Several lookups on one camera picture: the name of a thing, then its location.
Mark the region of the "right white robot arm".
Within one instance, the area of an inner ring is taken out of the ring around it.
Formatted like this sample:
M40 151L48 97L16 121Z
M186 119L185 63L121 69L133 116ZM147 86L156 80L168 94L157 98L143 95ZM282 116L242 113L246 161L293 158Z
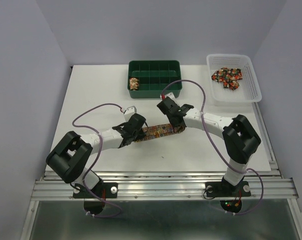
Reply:
M239 189L239 183L246 174L246 167L252 155L261 144L261 139L249 120L239 114L235 118L223 117L198 110L192 105L180 106L171 97L165 97L157 107L167 116L173 127L203 130L211 144L211 134L224 141L229 160L221 182L222 192L232 195Z

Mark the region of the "colourful squares patterned tie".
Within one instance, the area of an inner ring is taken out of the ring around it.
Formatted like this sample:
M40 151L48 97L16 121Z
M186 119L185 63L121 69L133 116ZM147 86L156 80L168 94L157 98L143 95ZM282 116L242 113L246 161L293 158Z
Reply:
M135 143L179 134L185 131L185 127L173 127L170 123L167 123L156 126L146 126L142 128L142 131L144 134L143 137L135 140Z

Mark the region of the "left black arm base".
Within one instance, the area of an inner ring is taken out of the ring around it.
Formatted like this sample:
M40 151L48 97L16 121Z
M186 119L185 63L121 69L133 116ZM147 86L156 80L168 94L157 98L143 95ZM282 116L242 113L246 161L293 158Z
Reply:
M102 182L98 183L97 186L91 189L95 195L103 199L116 199L118 194L118 183L117 182ZM73 187L73 198L75 199L92 199L94 196L80 184L75 184Z

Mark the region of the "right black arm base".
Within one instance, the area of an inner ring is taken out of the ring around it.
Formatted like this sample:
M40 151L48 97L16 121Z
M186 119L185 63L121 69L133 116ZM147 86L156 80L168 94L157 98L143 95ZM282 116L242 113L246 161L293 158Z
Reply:
M241 181L238 185L233 186L228 182L211 181L205 184L206 195L209 198L234 198L236 196L251 196L250 187L247 181Z

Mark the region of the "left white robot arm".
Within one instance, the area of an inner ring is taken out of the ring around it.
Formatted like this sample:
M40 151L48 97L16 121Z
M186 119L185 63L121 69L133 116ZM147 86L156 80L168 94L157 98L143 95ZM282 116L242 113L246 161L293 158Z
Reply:
M126 122L100 134L78 135L67 132L46 158L46 164L67 184L84 186L85 192L96 197L102 191L101 178L86 168L89 157L100 150L120 149L145 136L146 119L138 113Z

